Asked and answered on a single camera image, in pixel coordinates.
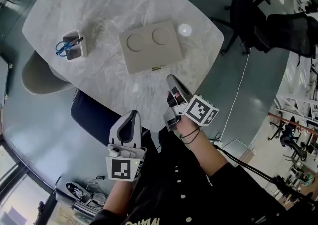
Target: forearm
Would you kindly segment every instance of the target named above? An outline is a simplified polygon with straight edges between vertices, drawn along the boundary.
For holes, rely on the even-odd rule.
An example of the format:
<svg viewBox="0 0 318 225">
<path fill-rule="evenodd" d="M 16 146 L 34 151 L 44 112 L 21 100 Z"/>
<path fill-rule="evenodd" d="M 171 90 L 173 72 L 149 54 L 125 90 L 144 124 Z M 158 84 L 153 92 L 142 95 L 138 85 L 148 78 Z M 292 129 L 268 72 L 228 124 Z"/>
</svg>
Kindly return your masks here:
<svg viewBox="0 0 318 225">
<path fill-rule="evenodd" d="M 194 153 L 202 169 L 209 177 L 227 163 L 226 159 L 214 148 L 202 131 L 187 146 Z"/>
<path fill-rule="evenodd" d="M 118 215 L 125 215 L 132 191 L 131 182 L 116 181 L 104 205 L 104 209 Z"/>
</svg>

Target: window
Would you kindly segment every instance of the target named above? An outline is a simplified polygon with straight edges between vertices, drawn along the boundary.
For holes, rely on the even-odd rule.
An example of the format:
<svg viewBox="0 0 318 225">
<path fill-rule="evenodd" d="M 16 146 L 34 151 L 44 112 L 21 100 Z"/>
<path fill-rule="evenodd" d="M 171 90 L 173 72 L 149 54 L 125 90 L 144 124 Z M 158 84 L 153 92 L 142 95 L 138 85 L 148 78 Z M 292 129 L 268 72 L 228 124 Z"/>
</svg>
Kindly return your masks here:
<svg viewBox="0 0 318 225">
<path fill-rule="evenodd" d="M 0 146 L 0 185 L 16 168 L 17 163 L 5 150 L 4 146 Z"/>
<path fill-rule="evenodd" d="M 6 141 L 0 140 L 0 225 L 34 225 L 40 201 L 45 204 L 52 192 Z M 53 210 L 55 198 L 51 195 L 51 199 L 48 208 Z"/>
<path fill-rule="evenodd" d="M 38 206 L 49 197 L 28 175 L 25 175 L 0 204 L 0 223 L 3 225 L 33 225 Z"/>
</svg>

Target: scissors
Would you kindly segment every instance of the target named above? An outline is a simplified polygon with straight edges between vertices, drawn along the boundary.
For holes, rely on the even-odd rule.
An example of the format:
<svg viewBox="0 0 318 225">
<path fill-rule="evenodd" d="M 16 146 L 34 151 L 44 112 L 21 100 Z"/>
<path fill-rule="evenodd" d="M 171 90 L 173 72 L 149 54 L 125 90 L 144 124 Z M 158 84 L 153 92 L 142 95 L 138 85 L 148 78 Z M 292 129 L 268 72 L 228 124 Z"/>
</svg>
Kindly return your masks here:
<svg viewBox="0 0 318 225">
<path fill-rule="evenodd" d="M 71 47 L 79 44 L 83 39 L 84 37 L 80 37 L 71 42 L 60 41 L 55 46 L 56 54 L 61 57 L 66 56 L 70 52 Z"/>
</svg>

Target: red rod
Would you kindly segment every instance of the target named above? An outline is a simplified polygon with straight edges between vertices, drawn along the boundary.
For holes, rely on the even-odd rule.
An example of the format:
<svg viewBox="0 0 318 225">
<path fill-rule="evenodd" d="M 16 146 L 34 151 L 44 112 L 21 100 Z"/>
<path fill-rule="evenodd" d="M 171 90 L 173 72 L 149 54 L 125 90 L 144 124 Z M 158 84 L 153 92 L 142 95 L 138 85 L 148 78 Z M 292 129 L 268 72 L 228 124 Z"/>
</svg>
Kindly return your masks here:
<svg viewBox="0 0 318 225">
<path fill-rule="evenodd" d="M 272 116 L 272 117 L 275 117 L 275 118 L 277 118 L 277 119 L 279 119 L 279 120 L 282 120 L 282 121 L 284 121 L 284 122 L 286 122 L 286 123 L 293 124 L 293 125 L 295 125 L 295 126 L 297 126 L 297 127 L 303 128 L 303 129 L 305 129 L 306 131 L 308 131 L 308 132 L 310 132 L 310 133 L 312 133 L 312 134 L 318 136 L 318 132 L 317 132 L 317 131 L 314 131 L 313 129 L 310 129 L 310 128 L 305 127 L 305 126 L 303 126 L 303 125 L 300 125 L 300 124 L 297 124 L 297 123 L 295 123 L 295 122 L 289 121 L 289 120 L 287 120 L 287 119 L 285 119 L 285 118 L 282 118 L 282 117 L 280 117 L 280 116 L 274 115 L 274 114 L 272 114 L 272 113 L 270 113 L 270 112 L 268 112 L 267 115 Z"/>
</svg>

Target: black wristband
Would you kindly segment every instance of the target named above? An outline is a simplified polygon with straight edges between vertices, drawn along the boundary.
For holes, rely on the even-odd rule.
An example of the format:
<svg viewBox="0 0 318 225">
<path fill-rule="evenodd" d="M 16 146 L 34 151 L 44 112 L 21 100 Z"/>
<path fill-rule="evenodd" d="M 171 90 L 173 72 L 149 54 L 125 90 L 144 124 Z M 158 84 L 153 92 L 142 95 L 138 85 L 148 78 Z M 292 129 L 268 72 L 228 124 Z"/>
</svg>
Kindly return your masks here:
<svg viewBox="0 0 318 225">
<path fill-rule="evenodd" d="M 197 131 L 199 128 L 200 128 L 200 127 L 196 128 L 193 132 L 189 133 L 188 135 L 183 136 L 183 135 L 181 134 L 180 137 L 181 137 L 181 138 L 185 138 L 185 137 L 187 137 L 187 136 L 190 136 L 192 133 L 194 133 L 195 131 Z"/>
<path fill-rule="evenodd" d="M 188 143 L 183 142 L 183 143 L 184 143 L 185 145 L 188 145 L 188 144 L 192 143 L 192 142 L 195 140 L 195 138 L 199 135 L 199 133 L 200 133 L 200 129 L 199 129 L 198 133 L 194 136 L 194 138 L 193 138 L 190 142 L 188 142 Z"/>
</svg>

